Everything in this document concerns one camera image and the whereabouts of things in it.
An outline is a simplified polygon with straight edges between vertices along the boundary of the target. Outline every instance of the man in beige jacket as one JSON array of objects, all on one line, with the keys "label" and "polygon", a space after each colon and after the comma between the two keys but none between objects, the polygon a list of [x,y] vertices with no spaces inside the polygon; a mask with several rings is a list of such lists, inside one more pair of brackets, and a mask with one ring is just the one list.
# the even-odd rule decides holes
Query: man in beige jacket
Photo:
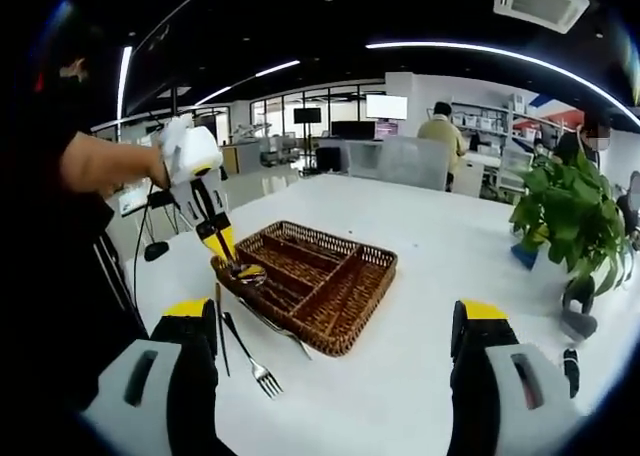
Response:
[{"label": "man in beige jacket", "polygon": [[451,105],[443,102],[436,103],[433,108],[433,118],[427,121],[418,130],[418,138],[430,139],[432,141],[440,141],[445,143],[449,148],[449,172],[447,174],[447,191],[451,191],[453,178],[458,165],[460,156],[463,156],[466,150],[466,144],[462,139],[462,135],[449,118],[451,117]]}]

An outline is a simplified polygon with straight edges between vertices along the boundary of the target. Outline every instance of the air conditioner vent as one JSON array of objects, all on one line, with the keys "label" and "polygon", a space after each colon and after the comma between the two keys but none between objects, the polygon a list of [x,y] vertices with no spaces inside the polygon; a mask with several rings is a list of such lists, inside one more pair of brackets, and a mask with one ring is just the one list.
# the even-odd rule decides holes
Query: air conditioner vent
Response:
[{"label": "air conditioner vent", "polygon": [[566,33],[589,6],[589,0],[494,0],[497,14]]}]

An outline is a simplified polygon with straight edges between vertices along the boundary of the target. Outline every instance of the ceiling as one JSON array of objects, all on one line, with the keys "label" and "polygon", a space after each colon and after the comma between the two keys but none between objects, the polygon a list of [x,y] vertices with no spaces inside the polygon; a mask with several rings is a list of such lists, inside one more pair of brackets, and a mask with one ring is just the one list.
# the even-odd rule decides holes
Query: ceiling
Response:
[{"label": "ceiling", "polygon": [[[127,82],[128,114],[166,107],[168,100],[157,96],[173,85],[191,87],[179,97],[180,105],[190,105],[296,59],[301,64],[237,84],[210,102],[412,71],[495,81],[588,111],[610,106],[569,78],[509,58],[451,49],[365,48],[403,40],[484,44],[526,54],[581,75],[633,105],[618,36],[624,27],[638,41],[634,0],[591,0],[566,35],[496,15],[493,0],[190,0],[144,44],[186,0],[73,1],[112,45],[136,48]],[[634,129],[624,119],[616,118],[618,126]]]}]

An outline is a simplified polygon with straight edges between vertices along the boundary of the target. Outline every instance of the wicker basket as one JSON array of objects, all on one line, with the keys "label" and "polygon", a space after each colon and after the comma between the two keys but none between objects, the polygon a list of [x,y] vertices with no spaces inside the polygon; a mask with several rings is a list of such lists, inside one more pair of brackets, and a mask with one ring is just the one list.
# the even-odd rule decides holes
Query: wicker basket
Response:
[{"label": "wicker basket", "polygon": [[244,285],[224,263],[218,280],[269,320],[329,356],[346,354],[396,272],[391,251],[279,221],[236,245],[242,263],[267,271],[262,286]]}]

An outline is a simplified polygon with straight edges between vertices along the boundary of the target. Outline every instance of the led light strip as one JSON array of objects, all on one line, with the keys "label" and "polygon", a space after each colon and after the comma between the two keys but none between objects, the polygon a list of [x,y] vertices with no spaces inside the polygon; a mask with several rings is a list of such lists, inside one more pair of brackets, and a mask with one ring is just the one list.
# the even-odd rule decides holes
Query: led light strip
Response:
[{"label": "led light strip", "polygon": [[501,56],[508,56],[510,58],[519,59],[521,61],[526,61],[528,63],[537,64],[538,66],[542,66],[543,68],[550,69],[557,73],[560,73],[564,76],[567,76],[574,81],[586,86],[593,92],[599,94],[611,104],[616,106],[620,111],[622,111],[634,124],[636,124],[640,128],[640,119],[636,115],[634,115],[629,108],[627,108],[624,104],[618,101],[616,98],[611,96],[609,93],[599,88],[595,84],[587,81],[580,76],[573,74],[566,69],[562,69],[558,66],[555,66],[551,63],[547,63],[540,59],[532,58],[531,56],[524,56],[522,54],[513,53],[511,51],[506,51],[504,49],[491,48],[489,46],[479,46],[477,44],[464,44],[464,43],[446,43],[440,41],[408,41],[408,42],[400,42],[400,43],[376,43],[376,44],[367,44],[367,49],[383,49],[383,48],[411,48],[411,47],[426,47],[426,48],[451,48],[451,49],[468,49],[471,51],[481,51],[485,53],[493,53],[499,54]]},{"label": "led light strip", "polygon": [[218,91],[216,91],[215,93],[211,93],[209,96],[207,96],[204,99],[201,99],[200,101],[198,101],[196,104],[194,104],[194,106],[200,106],[202,103],[209,101],[211,98],[215,98],[216,96],[218,96],[219,94],[224,93],[225,91],[229,91],[231,89],[231,86],[227,86],[226,88],[222,88],[219,89]]},{"label": "led light strip", "polygon": [[259,73],[256,73],[256,78],[259,78],[260,76],[264,76],[265,74],[273,73],[275,71],[280,71],[281,69],[288,68],[290,66],[295,66],[296,64],[300,64],[300,61],[298,61],[298,60],[290,61],[288,63],[281,64],[280,66],[276,66],[276,67],[271,68],[271,69],[266,69],[264,71],[260,71]]},{"label": "led light strip", "polygon": [[[129,63],[131,62],[131,46],[127,46],[122,51],[122,62],[120,63],[120,80],[118,81],[118,105],[116,107],[116,119],[122,119],[122,110],[124,103],[124,87],[127,84],[127,73],[129,72]],[[120,123],[116,130],[117,136],[120,136]]]},{"label": "led light strip", "polygon": [[279,71],[279,70],[284,69],[284,68],[289,68],[291,66],[295,66],[296,64],[300,64],[300,61],[298,61],[298,60],[290,61],[288,63],[284,63],[284,64],[281,64],[279,66],[275,66],[274,68],[270,68],[270,69],[266,69],[264,71],[260,71],[259,73],[256,73],[255,76],[250,76],[249,78],[247,78],[245,80],[242,80],[242,81],[239,81],[239,82],[237,82],[236,84],[234,84],[232,86],[227,86],[226,88],[219,89],[215,93],[212,93],[209,96],[207,96],[206,98],[201,99],[200,101],[198,101],[196,104],[194,104],[194,106],[200,106],[202,103],[204,103],[206,101],[209,101],[211,98],[215,98],[216,96],[218,96],[218,95],[220,95],[220,94],[222,94],[222,93],[224,93],[226,91],[229,91],[231,88],[233,88],[235,86],[238,86],[239,84],[245,83],[245,82],[249,81],[250,79],[259,78],[260,76],[264,76],[265,74],[275,73],[276,71]]}]

